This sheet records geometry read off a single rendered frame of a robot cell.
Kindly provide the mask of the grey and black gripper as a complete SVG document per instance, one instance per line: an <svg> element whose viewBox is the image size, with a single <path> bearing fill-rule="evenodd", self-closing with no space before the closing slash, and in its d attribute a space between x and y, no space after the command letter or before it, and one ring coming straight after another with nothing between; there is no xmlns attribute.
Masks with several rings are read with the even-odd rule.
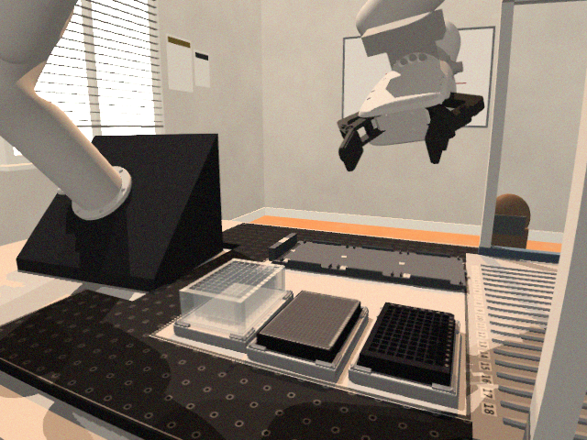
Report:
<svg viewBox="0 0 587 440"><path fill-rule="evenodd" d="M421 54L426 60L419 59ZM409 60L410 55L415 55L415 61ZM387 146L425 141L430 162L439 164L455 131L483 109L483 96L457 93L452 69L445 61L411 53L377 83L360 112L337 121L344 139L338 155L347 171L353 171L367 143ZM357 131L361 127L366 131L362 137Z"/></svg>

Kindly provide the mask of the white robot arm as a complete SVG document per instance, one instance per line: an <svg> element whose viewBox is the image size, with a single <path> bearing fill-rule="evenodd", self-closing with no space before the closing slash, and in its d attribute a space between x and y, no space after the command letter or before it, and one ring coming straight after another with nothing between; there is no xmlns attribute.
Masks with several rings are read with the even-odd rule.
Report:
<svg viewBox="0 0 587 440"><path fill-rule="evenodd" d="M73 199L66 194L76 215L96 220L126 200L131 177L35 92L78 1L0 0L0 136L56 184L59 195ZM434 11L444 1L369 0L356 17L367 57L387 52L392 69L405 55L425 53L445 61L453 75L463 72L456 62L460 33L442 9Z"/></svg>

